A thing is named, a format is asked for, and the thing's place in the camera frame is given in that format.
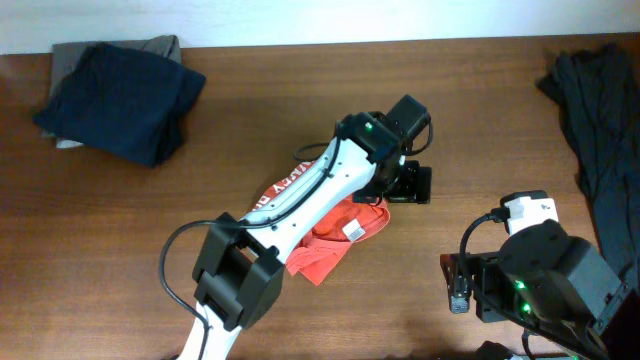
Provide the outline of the grey garment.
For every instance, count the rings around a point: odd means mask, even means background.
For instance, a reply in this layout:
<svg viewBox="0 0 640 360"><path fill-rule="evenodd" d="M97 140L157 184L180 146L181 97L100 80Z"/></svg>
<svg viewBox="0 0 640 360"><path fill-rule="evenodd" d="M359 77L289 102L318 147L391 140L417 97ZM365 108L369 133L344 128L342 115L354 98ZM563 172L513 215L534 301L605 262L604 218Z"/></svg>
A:
<svg viewBox="0 0 640 360"><path fill-rule="evenodd" d="M99 43L106 43L116 47L143 50L153 54L161 55L181 64L181 49L179 41L174 35L161 35L147 40L128 40L115 42L72 42L56 44L53 47L53 63L52 63L52 79L50 89L50 99L58 93L62 82L75 69L82 53L90 46ZM44 132L49 136L57 138L60 148L73 148L83 146L84 144L73 140L57 137L46 130Z"/></svg>

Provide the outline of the navy garment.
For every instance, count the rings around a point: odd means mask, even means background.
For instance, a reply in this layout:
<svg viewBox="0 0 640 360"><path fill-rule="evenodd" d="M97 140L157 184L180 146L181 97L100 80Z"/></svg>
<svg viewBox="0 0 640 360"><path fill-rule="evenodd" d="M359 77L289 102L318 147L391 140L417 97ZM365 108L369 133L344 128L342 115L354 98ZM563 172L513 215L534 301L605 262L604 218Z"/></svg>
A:
<svg viewBox="0 0 640 360"><path fill-rule="evenodd" d="M184 142L180 119L206 77L169 58L99 43L88 47L33 122L64 139L154 167Z"/></svg>

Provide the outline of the red soccer t-shirt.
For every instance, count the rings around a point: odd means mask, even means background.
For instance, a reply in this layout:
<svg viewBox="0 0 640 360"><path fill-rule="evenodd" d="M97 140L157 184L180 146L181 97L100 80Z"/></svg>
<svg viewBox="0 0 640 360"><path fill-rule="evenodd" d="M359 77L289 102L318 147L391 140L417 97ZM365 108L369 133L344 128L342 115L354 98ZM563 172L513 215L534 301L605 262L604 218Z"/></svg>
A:
<svg viewBox="0 0 640 360"><path fill-rule="evenodd" d="M379 233L390 219L386 200L357 203L349 195L302 237L286 260L286 269L318 286L354 244Z"/></svg>

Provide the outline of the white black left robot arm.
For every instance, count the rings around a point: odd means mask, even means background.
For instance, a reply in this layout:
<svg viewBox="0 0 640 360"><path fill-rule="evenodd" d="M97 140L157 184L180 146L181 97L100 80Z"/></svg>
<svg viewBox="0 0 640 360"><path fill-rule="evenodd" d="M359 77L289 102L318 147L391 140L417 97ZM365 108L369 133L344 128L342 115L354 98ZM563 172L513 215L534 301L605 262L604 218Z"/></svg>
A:
<svg viewBox="0 0 640 360"><path fill-rule="evenodd" d="M280 295L285 262L340 201L428 202L431 170L414 160L413 141L432 130L425 110L361 112L338 122L325 152L274 200L239 220L204 220L207 232L192 270L195 305L171 298L195 318L182 359L224 359L239 333Z"/></svg>

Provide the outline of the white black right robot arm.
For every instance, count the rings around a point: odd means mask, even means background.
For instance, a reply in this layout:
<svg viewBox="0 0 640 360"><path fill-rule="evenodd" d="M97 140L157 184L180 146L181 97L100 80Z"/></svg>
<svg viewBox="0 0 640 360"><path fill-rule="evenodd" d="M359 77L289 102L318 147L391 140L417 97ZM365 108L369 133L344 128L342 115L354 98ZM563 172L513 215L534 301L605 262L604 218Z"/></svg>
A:
<svg viewBox="0 0 640 360"><path fill-rule="evenodd" d="M639 356L639 295L587 240L554 220L511 235L496 252L470 254L465 231L456 253L443 254L449 309L471 306L484 323L509 321L578 359Z"/></svg>

